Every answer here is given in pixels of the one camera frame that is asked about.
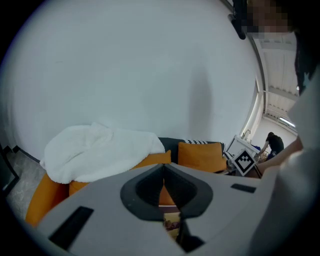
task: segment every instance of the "white wall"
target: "white wall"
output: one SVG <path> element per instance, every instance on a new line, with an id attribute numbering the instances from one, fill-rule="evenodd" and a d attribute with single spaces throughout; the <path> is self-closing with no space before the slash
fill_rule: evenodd
<path id="1" fill-rule="evenodd" d="M 262 148 L 265 145 L 266 138 L 268 137 L 268 133 L 270 132 L 273 132 L 275 135 L 281 137 L 285 148 L 292 142 L 294 142 L 297 138 L 297 136 L 290 131 L 263 117 L 255 132 L 255 135 L 252 138 L 251 144 Z M 266 151 L 270 153 L 271 150 L 269 146 Z"/>
<path id="2" fill-rule="evenodd" d="M 261 74 L 228 14 L 219 0 L 47 2 L 2 67 L 10 144 L 39 159 L 61 130 L 94 121 L 229 143 Z"/>

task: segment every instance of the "gray carpet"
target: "gray carpet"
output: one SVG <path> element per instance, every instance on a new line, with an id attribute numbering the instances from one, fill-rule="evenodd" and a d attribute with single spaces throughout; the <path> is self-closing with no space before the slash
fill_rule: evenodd
<path id="1" fill-rule="evenodd" d="M 6 199 L 16 216 L 24 220 L 31 198 L 46 171 L 20 151 L 7 154 L 7 158 L 20 179 Z"/>

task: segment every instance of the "ceiling light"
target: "ceiling light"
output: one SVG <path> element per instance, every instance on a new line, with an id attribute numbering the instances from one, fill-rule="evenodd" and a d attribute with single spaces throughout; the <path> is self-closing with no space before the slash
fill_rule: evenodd
<path id="1" fill-rule="evenodd" d="M 286 124 L 292 126 L 292 127 L 296 127 L 293 123 L 289 122 L 288 120 L 286 120 L 286 119 L 284 119 L 284 118 L 282 118 L 282 117 L 280 117 L 279 119 L 280 119 L 281 121 L 285 122 Z"/>

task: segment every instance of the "ceiling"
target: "ceiling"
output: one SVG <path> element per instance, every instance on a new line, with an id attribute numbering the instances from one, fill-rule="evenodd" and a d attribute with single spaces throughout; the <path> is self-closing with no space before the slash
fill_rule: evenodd
<path id="1" fill-rule="evenodd" d="M 297 41 L 293 33 L 275 38 L 255 39 L 259 49 L 265 78 L 264 115 L 277 123 L 295 128 L 279 120 L 280 117 L 290 121 L 288 111 L 298 99 L 295 58 Z"/>

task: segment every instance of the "orange cushion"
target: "orange cushion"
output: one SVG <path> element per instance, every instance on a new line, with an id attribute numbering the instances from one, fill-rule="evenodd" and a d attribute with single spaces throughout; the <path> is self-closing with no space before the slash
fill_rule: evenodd
<path id="1" fill-rule="evenodd" d="M 215 173 L 227 168 L 227 160 L 222 157 L 220 143 L 178 144 L 178 164 L 181 166 Z"/>
<path id="2" fill-rule="evenodd" d="M 171 164 L 171 150 L 168 150 L 166 153 L 148 155 L 145 159 L 143 159 L 140 163 L 133 167 L 132 170 L 154 164 Z M 88 184 L 89 183 L 86 182 L 71 181 L 69 184 L 69 195 L 71 196 Z M 162 188 L 160 193 L 160 204 L 175 205 L 165 187 Z"/>
<path id="3" fill-rule="evenodd" d="M 35 227 L 53 207 L 69 196 L 68 190 L 68 184 L 56 183 L 44 174 L 32 196 L 25 221 Z"/>

